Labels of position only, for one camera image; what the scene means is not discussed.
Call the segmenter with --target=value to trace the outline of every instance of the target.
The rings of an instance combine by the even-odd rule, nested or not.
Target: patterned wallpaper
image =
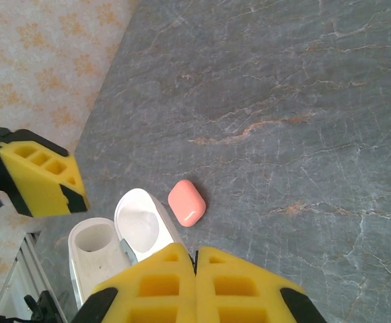
[[[0,127],[74,151],[137,2],[0,0]],[[46,223],[3,202],[0,290],[25,234]]]

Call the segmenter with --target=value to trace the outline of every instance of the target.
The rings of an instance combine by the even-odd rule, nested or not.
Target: open lid
[[[119,240],[126,240],[138,261],[173,242],[183,244],[162,204],[141,188],[130,190],[120,199],[114,227]]]

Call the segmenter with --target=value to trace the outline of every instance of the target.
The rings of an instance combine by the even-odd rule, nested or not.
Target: gray marble surface
[[[36,247],[69,319],[71,228],[188,178],[191,251],[303,285],[329,322],[391,322],[391,1],[142,1],[76,156],[92,209]]]

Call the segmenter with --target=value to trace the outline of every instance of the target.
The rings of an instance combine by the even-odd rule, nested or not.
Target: floral pattern wall
[[[74,151],[138,0],[0,0],[0,127]],[[1,194],[0,291],[19,246],[45,220]]]

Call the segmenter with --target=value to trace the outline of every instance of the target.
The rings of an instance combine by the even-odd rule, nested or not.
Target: yellow foam pad
[[[33,217],[70,214],[61,185],[87,209],[85,188],[73,155],[64,157],[35,141],[0,143],[0,157]]]
[[[103,323],[195,323],[195,275],[188,252],[170,244],[99,284],[118,293]]]
[[[231,254],[202,247],[197,261],[198,323],[295,323],[280,290],[297,284]]]

